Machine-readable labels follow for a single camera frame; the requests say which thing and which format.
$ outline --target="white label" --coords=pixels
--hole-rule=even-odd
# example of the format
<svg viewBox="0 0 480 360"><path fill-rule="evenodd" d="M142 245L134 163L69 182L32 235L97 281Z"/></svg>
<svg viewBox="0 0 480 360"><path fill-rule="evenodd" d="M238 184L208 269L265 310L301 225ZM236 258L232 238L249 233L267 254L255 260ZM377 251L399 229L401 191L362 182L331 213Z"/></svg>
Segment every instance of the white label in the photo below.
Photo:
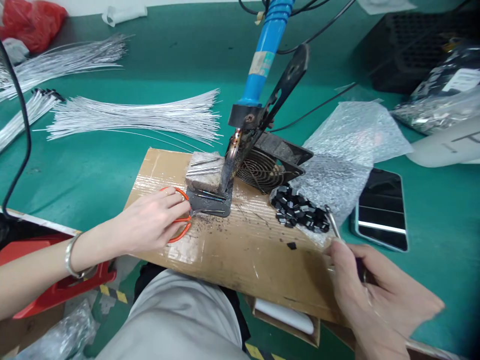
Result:
<svg viewBox="0 0 480 360"><path fill-rule="evenodd" d="M251 66L248 74L256 74L267 77L269 75L270 67L274 62L275 54L270 51L257 51L253 55Z"/></svg>
<svg viewBox="0 0 480 360"><path fill-rule="evenodd" d="M463 68L457 70L449 82L443 87L442 91L450 89L459 90L461 92L473 89L480 83L480 70Z"/></svg>

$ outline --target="silver bangle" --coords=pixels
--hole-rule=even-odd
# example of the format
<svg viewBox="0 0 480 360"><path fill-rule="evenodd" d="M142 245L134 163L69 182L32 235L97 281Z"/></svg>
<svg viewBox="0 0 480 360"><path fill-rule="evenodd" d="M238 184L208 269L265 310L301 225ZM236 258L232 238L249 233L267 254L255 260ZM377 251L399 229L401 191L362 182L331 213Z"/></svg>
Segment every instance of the silver bangle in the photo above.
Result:
<svg viewBox="0 0 480 360"><path fill-rule="evenodd" d="M91 268L83 271L82 273L77 273L77 272L72 270L72 266L71 266L71 262L70 262L70 258L72 257L72 248L74 247L74 244L77 241L77 239L80 237L80 235L82 235L82 234L78 234L78 235L76 235L76 236L74 236L70 239L70 242L68 243L68 246L66 247L66 251L65 251L65 267L66 267L66 270L70 273L70 275L72 275L74 278L77 278L77 279L83 278L86 274L88 274L90 272L90 270L92 270L94 268L94 266L92 266Z"/></svg>

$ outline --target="bubble wrap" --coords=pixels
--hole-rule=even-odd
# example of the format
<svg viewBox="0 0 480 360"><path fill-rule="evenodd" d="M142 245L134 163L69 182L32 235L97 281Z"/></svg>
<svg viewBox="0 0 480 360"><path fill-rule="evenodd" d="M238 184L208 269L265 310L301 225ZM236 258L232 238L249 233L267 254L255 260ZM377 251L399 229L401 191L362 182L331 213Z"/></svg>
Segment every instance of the bubble wrap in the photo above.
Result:
<svg viewBox="0 0 480 360"><path fill-rule="evenodd" d="M303 147L314 156L302 165L305 175L290 185L319 207L328 204L338 226L352 212L374 164L413 151L385 107L361 101L340 102ZM300 229L321 247L330 235Z"/></svg>
<svg viewBox="0 0 480 360"><path fill-rule="evenodd" d="M93 339L96 333L89 303L84 300L70 315L48 330L32 345L22 350L14 359L71 359L76 354L82 353L85 344Z"/></svg>

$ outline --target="yellow black hazard tape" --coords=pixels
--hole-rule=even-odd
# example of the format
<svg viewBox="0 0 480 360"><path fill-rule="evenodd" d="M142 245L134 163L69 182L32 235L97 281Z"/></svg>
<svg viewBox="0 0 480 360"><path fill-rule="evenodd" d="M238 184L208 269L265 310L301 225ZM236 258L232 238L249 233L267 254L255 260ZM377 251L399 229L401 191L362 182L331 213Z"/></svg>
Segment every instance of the yellow black hazard tape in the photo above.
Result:
<svg viewBox="0 0 480 360"><path fill-rule="evenodd" d="M283 357L272 354L270 352L266 352L263 350L260 350L258 347L250 345L250 344L245 344L246 350L248 351L248 354L258 360L285 360Z"/></svg>
<svg viewBox="0 0 480 360"><path fill-rule="evenodd" d="M99 287L95 288L94 290L97 290L101 292L104 295L107 295L111 298L114 298L118 301L121 301L122 303L132 305L134 303L134 300L132 299L131 296L127 296L124 292L112 289L106 285L100 285Z"/></svg>

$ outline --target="smartphone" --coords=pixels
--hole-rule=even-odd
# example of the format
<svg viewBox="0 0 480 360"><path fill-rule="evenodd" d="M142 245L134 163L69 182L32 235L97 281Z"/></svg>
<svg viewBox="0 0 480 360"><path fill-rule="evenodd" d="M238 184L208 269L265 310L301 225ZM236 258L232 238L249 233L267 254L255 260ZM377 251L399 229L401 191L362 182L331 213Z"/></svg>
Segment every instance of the smartphone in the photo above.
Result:
<svg viewBox="0 0 480 360"><path fill-rule="evenodd" d="M400 175L372 169L350 216L350 231L377 245L406 253L409 242L403 193Z"/></svg>

